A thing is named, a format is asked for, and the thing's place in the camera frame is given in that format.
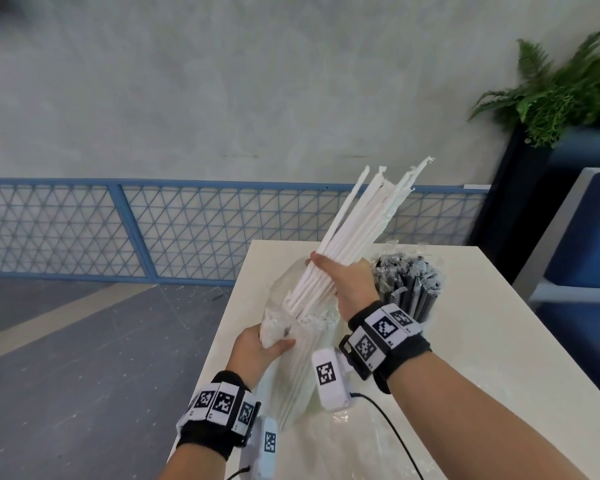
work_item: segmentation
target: white sensor device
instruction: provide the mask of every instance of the white sensor device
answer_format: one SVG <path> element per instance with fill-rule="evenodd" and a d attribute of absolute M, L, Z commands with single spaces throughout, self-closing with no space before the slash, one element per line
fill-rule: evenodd
<path fill-rule="evenodd" d="M 272 418 L 258 416 L 247 446 L 240 453 L 240 469 L 249 467 L 240 474 L 242 480 L 272 480 L 276 469 L 276 444 L 278 425 Z"/>
<path fill-rule="evenodd" d="M 311 356 L 322 407 L 330 412 L 351 406 L 348 373 L 353 370 L 344 355 L 334 347 L 316 350 Z"/>

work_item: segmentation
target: person's right arm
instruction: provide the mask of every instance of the person's right arm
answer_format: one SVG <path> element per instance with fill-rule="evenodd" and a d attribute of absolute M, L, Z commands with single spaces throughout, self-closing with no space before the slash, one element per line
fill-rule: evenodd
<path fill-rule="evenodd" d="M 345 321 L 378 299 L 367 261 L 340 265 L 312 253 L 330 275 Z M 527 423 L 432 352 L 387 381 L 414 431 L 449 480 L 586 480 Z"/>

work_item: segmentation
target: wristband with fiducial markers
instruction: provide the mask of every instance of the wristband with fiducial markers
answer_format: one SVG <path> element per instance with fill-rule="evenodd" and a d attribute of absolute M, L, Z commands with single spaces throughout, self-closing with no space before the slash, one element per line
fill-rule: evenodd
<path fill-rule="evenodd" d="M 399 306 L 376 301 L 349 320 L 351 335 L 340 342 L 340 350 L 362 379 L 373 374 L 382 392 L 386 382 L 410 358 L 431 351 L 422 327 Z"/>
<path fill-rule="evenodd" d="M 222 371 L 194 396 L 176 428 L 178 447 L 205 446 L 229 459 L 234 447 L 244 447 L 258 416 L 260 403 L 238 374 Z"/>

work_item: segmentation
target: tabletop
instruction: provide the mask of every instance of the tabletop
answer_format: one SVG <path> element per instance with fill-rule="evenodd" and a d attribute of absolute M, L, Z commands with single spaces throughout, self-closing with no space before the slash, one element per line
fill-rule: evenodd
<path fill-rule="evenodd" d="M 273 281 L 318 242 L 253 241 L 233 288 L 196 389 L 224 368 L 236 336 L 262 320 Z M 370 256 L 386 247 L 375 244 Z M 425 254 L 445 279 L 425 335 L 432 350 L 551 441 L 589 478 L 600 480 L 600 391 L 545 329 L 478 248 L 400 245 Z M 444 475 L 395 401 L 373 381 L 352 388 L 374 398 L 416 458 L 426 480 Z M 350 410 L 320 411 L 280 434 L 276 479 L 416 478 L 379 414 L 358 399 Z M 238 469 L 234 450 L 226 473 Z"/>

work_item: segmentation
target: hand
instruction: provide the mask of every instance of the hand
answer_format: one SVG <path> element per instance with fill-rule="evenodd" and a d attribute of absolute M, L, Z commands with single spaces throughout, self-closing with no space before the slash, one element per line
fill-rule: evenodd
<path fill-rule="evenodd" d="M 227 371 L 235 372 L 253 390 L 271 363 L 296 345 L 295 339 L 279 340 L 268 349 L 260 343 L 260 324 L 245 328 L 235 339 Z"/>
<path fill-rule="evenodd" d="M 374 276 L 371 274 L 371 265 L 366 259 L 357 263 L 344 266 L 327 256 L 311 253 L 310 259 L 319 269 L 329 275 L 336 285 L 338 297 L 338 310 L 345 322 L 353 315 L 380 299 L 376 291 Z"/>

